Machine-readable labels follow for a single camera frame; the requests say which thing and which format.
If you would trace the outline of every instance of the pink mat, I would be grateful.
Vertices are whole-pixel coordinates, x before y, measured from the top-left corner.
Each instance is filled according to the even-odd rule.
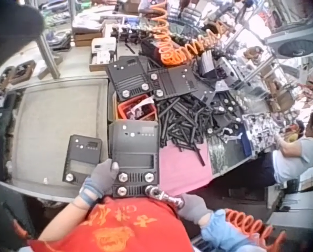
[[[174,196],[200,188],[213,179],[208,145],[204,142],[197,147],[201,149],[205,166],[194,151],[180,152],[172,142],[160,149],[160,189]]]

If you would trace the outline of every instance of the wire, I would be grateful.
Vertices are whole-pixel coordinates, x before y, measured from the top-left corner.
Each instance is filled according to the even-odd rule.
[[[199,55],[207,48],[216,46],[220,37],[228,31],[226,24],[217,21],[214,25],[218,31],[218,35],[207,29],[206,36],[199,35],[197,39],[192,39],[191,43],[174,48],[173,41],[170,37],[169,23],[167,22],[168,13],[163,9],[165,5],[166,1],[151,6],[152,10],[162,13],[159,17],[154,17],[151,20],[158,22],[152,30],[155,32],[155,39],[158,40],[157,47],[159,48],[161,61],[166,66],[177,66],[190,61],[194,56]]]
[[[239,231],[244,235],[248,236],[249,239],[253,239],[259,246],[269,252],[278,252],[281,243],[286,239],[286,234],[282,231],[278,238],[273,244],[266,246],[266,239],[273,232],[273,226],[268,225],[265,227],[263,222],[258,219],[255,221],[252,215],[245,215],[245,213],[238,212],[232,209],[226,209],[226,220],[233,224]]]

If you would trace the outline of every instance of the orange coiled air hose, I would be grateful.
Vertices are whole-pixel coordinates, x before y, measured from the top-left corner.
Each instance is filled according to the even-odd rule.
[[[281,243],[285,240],[285,232],[281,232],[273,244],[266,246],[265,239],[267,239],[273,231],[273,226],[266,226],[259,219],[256,220],[252,215],[246,216],[245,213],[238,212],[232,209],[226,209],[226,220],[238,228],[244,235],[254,239],[262,248],[269,252],[278,252]]]
[[[227,26],[223,22],[218,21],[215,23],[218,35],[207,29],[206,36],[199,35],[197,39],[192,39],[191,44],[188,43],[179,48],[174,48],[169,33],[169,23],[167,22],[168,13],[163,9],[165,6],[166,1],[151,6],[151,9],[163,13],[159,17],[152,18],[153,21],[158,22],[158,25],[153,27],[152,30],[155,32],[154,37],[159,40],[157,47],[159,48],[161,61],[167,66],[180,65],[205,49],[214,47],[220,37],[228,31]]]

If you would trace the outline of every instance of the gray work glove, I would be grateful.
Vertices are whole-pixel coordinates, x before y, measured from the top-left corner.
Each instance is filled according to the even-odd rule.
[[[188,221],[195,224],[206,214],[212,213],[205,205],[204,199],[197,195],[182,194],[184,206],[178,211],[178,214]]]
[[[103,163],[98,164],[91,175],[85,179],[79,196],[92,205],[98,198],[103,198],[106,194],[111,193],[118,172],[118,163],[112,162],[112,159],[106,159]]]

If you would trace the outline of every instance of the red shirt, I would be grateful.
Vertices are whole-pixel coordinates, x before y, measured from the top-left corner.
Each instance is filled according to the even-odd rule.
[[[34,252],[193,251],[173,209],[149,198],[107,200],[64,239],[28,243]]]

